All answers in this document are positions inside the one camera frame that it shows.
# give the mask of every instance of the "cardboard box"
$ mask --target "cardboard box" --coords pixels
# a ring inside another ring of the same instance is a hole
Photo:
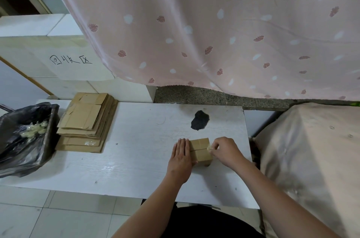
[[[209,153],[210,141],[206,139],[190,140],[191,161],[198,161],[195,167],[209,166],[212,162],[212,155]]]
[[[58,151],[75,151],[75,152],[89,152],[89,153],[101,153],[104,149],[104,145],[106,142],[107,135],[109,133],[111,123],[113,121],[115,111],[117,108],[118,101],[114,100],[113,104],[111,105],[110,113],[108,115],[108,118],[106,119],[105,127],[103,134],[100,139],[89,139],[89,138],[81,138],[81,137],[66,137],[61,136],[59,139],[58,144],[55,147],[55,150]],[[97,146],[90,145],[89,142],[99,142]],[[84,145],[76,145],[73,143],[85,143]]]
[[[106,98],[104,102],[104,106],[101,107],[98,118],[91,130],[83,130],[83,129],[70,129],[70,128],[59,128],[58,134],[60,135],[73,135],[73,136],[89,136],[89,137],[97,137],[99,138],[104,130],[105,121],[109,115],[111,105],[114,101],[114,98],[110,95]]]
[[[98,118],[102,118],[108,94],[77,93],[63,114],[58,127],[93,129]]]

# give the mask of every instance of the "beige fabric cover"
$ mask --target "beige fabric cover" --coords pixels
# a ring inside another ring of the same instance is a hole
[[[255,142],[267,177],[341,237],[360,237],[359,107],[293,106]]]
[[[63,0],[124,80],[360,100],[360,0]]]

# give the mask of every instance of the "left arm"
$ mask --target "left arm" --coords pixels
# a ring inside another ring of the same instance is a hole
[[[159,187],[112,236],[160,237],[169,222],[173,205],[182,186],[191,174],[189,140],[179,139]]]

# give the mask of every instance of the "table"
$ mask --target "table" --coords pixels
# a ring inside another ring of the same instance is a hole
[[[47,100],[60,105],[69,100]],[[191,129],[195,113],[210,120]],[[162,181],[178,138],[232,137],[244,156],[251,153],[240,106],[119,103],[102,154],[57,151],[43,167],[25,177],[9,176],[0,185],[148,198]],[[241,178],[214,159],[209,167],[193,168],[176,201],[258,209]]]

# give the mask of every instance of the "person's right hand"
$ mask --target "person's right hand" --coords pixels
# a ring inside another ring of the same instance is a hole
[[[225,136],[218,137],[211,145],[210,154],[218,158],[222,164],[235,171],[237,164],[247,161],[241,154],[233,139]]]

